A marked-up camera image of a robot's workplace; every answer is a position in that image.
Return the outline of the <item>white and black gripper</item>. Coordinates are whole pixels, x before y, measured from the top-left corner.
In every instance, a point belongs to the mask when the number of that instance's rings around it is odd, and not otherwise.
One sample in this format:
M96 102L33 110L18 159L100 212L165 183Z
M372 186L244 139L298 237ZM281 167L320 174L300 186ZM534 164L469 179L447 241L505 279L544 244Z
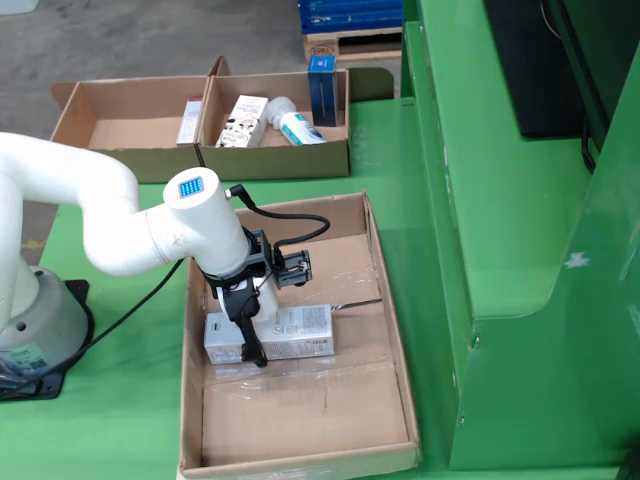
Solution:
M259 368L267 366L268 360L259 340L254 324L273 319L278 311L277 289L274 281L267 277L247 277L241 281L222 281L207 276L212 295L218 300L220 319L235 324L243 337L241 360L254 363Z

